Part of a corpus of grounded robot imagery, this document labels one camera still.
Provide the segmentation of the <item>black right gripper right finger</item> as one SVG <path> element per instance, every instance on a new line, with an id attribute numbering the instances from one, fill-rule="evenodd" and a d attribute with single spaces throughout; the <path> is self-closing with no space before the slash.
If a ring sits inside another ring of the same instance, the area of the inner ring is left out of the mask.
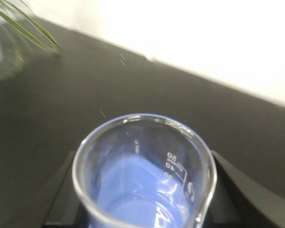
<path id="1" fill-rule="evenodd" d="M 211 151 L 245 228 L 285 228 L 285 199 L 268 190 Z"/>

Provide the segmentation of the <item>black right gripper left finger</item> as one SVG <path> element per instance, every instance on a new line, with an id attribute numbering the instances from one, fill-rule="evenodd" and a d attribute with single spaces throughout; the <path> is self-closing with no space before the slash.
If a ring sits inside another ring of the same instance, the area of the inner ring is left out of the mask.
<path id="1" fill-rule="evenodd" d="M 75 153 L 71 152 L 67 170 L 59 185 L 44 221 L 45 228 L 86 228 L 86 213 L 75 193 L 72 183 L 72 163 Z"/>

